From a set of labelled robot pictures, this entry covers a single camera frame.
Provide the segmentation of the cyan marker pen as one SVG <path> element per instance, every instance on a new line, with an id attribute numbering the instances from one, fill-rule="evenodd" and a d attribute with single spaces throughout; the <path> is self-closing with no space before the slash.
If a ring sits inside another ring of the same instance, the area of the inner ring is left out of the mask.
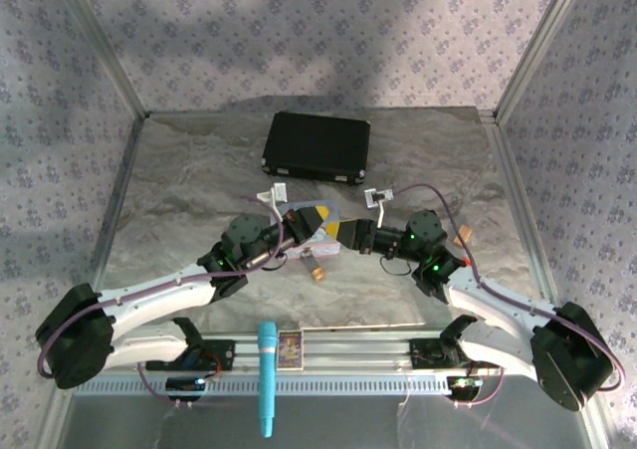
<path id="1" fill-rule="evenodd" d="M 259 350 L 259 418 L 264 438 L 273 435 L 276 401 L 278 329 L 274 322 L 263 322 L 257 338 Z"/>

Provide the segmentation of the aluminium mounting rail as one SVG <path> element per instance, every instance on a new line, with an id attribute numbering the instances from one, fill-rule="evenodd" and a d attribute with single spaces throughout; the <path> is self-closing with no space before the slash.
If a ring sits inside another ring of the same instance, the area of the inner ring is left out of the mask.
<path id="1" fill-rule="evenodd" d="M 426 327 L 311 330 L 303 337 L 303 370 L 311 374 L 407 372 L 412 369 L 409 342 L 436 338 Z"/>

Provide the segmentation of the aluminium side rail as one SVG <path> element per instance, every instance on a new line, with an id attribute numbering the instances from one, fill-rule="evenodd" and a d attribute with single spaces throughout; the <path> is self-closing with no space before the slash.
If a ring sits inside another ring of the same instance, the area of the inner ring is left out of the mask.
<path id="1" fill-rule="evenodd" d="M 507 136 L 500 130 L 492 111 L 478 110 L 478 113 L 492 148 L 494 162 L 504 180 L 505 193 L 529 260 L 534 285 L 543 298 L 549 299 L 552 303 L 560 303 L 560 295 Z M 615 426 L 605 400 L 601 396 L 595 396 L 579 415 L 592 449 L 613 449 Z"/>
<path id="2" fill-rule="evenodd" d="M 113 185 L 111 197 L 106 209 L 106 216 L 92 256 L 93 272 L 91 273 L 89 282 L 93 285 L 94 289 L 99 289 L 105 278 L 106 263 L 116 233 L 116 227 L 132 173 L 140 136 L 147 119 L 148 116 L 144 115 L 137 117 L 133 121 L 131 132 L 124 148 L 122 163 Z M 71 390 L 61 390 L 54 382 L 49 383 L 47 388 L 48 398 L 44 405 L 39 432 L 36 442 L 31 445 L 30 449 L 56 449 L 73 396 Z"/>

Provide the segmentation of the black right controller board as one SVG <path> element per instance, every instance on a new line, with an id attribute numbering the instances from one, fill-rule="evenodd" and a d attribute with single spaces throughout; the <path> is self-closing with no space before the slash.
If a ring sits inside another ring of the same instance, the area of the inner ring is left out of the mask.
<path id="1" fill-rule="evenodd" d="M 450 400 L 471 404 L 478 400 L 483 379 L 477 376 L 449 376 L 447 385 L 450 390 L 448 395 Z"/>

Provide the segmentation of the small picture card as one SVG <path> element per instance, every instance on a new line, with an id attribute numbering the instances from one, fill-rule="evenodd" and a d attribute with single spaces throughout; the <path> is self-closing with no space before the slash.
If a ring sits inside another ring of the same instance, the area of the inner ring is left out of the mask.
<path id="1" fill-rule="evenodd" d="M 277 369 L 302 370 L 304 368 L 304 332 L 279 331 Z"/>

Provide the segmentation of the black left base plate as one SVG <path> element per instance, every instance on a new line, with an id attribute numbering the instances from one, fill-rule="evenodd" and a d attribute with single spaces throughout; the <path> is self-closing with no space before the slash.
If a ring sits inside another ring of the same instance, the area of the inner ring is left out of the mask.
<path id="1" fill-rule="evenodd" d="M 190 345 L 173 361 L 148 361 L 148 371 L 199 371 L 215 374 L 233 367 L 236 342 L 232 339 L 204 339 Z"/>

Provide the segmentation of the aluminium frame post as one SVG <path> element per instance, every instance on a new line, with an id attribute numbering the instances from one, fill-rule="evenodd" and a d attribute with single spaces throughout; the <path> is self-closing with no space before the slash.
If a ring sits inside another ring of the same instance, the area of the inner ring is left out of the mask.
<path id="1" fill-rule="evenodd" d="M 65 2 L 131 113 L 136 119 L 145 120 L 148 111 L 138 97 L 89 0 Z"/>
<path id="2" fill-rule="evenodd" d="M 550 0 L 548 2 L 519 64 L 503 91 L 497 106 L 494 108 L 493 116 L 497 125 L 504 125 L 511 117 L 566 18 L 573 1 Z"/>

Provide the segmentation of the black hard case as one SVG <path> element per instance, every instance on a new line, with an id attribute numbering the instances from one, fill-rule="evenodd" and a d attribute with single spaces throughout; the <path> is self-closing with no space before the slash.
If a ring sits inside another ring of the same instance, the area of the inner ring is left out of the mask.
<path id="1" fill-rule="evenodd" d="M 359 185 L 367 174 L 370 134 L 366 120 L 277 112 L 261 168 L 273 176 Z"/>

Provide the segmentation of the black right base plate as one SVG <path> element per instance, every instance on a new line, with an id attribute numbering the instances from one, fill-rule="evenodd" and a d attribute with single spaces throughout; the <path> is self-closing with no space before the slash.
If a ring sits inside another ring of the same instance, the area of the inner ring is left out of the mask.
<path id="1" fill-rule="evenodd" d="M 497 369 L 494 364 L 469 359 L 456 342 L 440 338 L 414 338 L 409 341 L 413 369 Z"/>

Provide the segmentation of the shiny metal panel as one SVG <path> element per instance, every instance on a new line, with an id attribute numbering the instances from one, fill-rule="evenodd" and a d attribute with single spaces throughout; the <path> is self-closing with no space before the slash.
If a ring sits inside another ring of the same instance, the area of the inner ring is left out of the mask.
<path id="1" fill-rule="evenodd" d="M 592 449 L 581 418 L 524 390 L 483 406 L 444 397 L 282 397 L 272 437 L 255 396 L 175 409 L 149 396 L 78 397 L 54 449 Z"/>

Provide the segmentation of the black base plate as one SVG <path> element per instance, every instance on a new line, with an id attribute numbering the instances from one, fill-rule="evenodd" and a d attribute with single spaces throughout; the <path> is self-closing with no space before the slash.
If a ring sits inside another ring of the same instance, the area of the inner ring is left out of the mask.
<path id="1" fill-rule="evenodd" d="M 497 369 L 494 364 L 469 359 L 456 342 L 440 338 L 414 338 L 409 341 L 413 369 Z"/>
<path id="2" fill-rule="evenodd" d="M 190 345 L 173 361 L 148 361 L 148 371 L 199 371 L 215 374 L 233 367 L 236 342 L 232 339 L 204 339 Z"/>

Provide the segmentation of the black left controller board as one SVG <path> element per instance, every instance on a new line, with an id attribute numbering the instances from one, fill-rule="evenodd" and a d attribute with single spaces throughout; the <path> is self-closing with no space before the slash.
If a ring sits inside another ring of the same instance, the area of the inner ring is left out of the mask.
<path id="1" fill-rule="evenodd" d="M 164 389 L 170 400 L 186 403 L 195 402 L 205 393 L 207 381 L 202 377 L 195 376 L 168 377 Z"/>

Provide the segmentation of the black controller board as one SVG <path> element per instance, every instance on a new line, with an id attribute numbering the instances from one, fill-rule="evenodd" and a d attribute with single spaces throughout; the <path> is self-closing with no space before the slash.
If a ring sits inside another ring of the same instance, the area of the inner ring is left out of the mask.
<path id="1" fill-rule="evenodd" d="M 207 381 L 202 377 L 195 376 L 168 377 L 164 389 L 170 400 L 186 403 L 195 402 L 205 393 Z"/>
<path id="2" fill-rule="evenodd" d="M 450 400 L 471 404 L 478 400 L 483 379 L 477 376 L 449 376 L 447 385 L 450 390 L 448 395 Z"/>

